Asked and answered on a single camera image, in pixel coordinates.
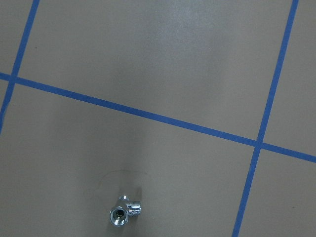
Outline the chrome threaded pipe fitting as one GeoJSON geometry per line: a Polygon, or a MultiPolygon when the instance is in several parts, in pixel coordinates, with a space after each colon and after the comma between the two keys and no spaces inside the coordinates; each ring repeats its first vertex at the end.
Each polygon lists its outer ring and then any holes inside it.
{"type": "Polygon", "coordinates": [[[111,209],[109,219],[115,227],[122,227],[131,217],[138,217],[141,211],[140,201],[131,201],[127,195],[122,195],[111,209]]]}

